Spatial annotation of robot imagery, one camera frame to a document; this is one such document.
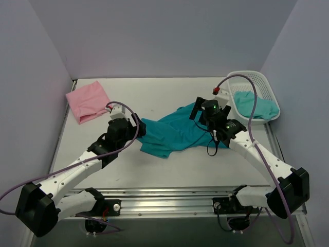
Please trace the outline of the teal t shirt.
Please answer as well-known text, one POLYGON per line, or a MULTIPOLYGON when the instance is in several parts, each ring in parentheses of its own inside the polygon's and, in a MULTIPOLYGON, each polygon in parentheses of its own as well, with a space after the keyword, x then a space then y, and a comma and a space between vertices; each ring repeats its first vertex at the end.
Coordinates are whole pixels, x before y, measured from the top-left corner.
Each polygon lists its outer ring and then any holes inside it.
POLYGON ((172 152, 203 146, 215 148, 210 133, 200 129, 189 119, 194 104, 178 108, 161 118, 143 118, 146 135, 138 138, 142 143, 140 151, 159 158, 168 158, 172 152))

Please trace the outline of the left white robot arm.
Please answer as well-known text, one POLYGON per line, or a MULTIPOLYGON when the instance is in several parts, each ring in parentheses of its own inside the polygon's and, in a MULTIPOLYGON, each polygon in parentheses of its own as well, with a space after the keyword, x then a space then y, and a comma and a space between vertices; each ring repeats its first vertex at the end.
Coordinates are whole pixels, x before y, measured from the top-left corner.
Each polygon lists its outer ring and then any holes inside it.
POLYGON ((73 164, 38 184, 29 182, 23 186, 15 215, 35 236, 45 236, 67 217, 80 213, 88 217, 101 216, 104 211, 114 208, 105 201, 102 193, 92 187, 73 196, 67 193, 115 160, 119 150, 128 141, 145 136, 145 123, 137 115, 132 115, 132 118, 135 126, 125 117, 110 120, 107 132, 92 143, 73 164))

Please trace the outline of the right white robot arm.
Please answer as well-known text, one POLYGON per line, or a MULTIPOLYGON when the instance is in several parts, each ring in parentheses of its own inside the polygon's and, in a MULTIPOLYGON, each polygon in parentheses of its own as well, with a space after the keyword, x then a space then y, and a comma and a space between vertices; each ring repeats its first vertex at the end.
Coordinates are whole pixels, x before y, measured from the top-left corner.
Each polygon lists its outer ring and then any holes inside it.
POLYGON ((228 206, 233 212, 245 207, 266 207, 276 216, 286 219, 309 199, 309 174, 304 168, 295 169, 273 155, 251 137, 249 129, 236 119, 229 119, 230 106, 223 109, 216 100, 197 97, 190 114, 206 126, 215 146, 225 145, 241 155, 270 184, 270 187, 241 185, 233 191, 228 206))

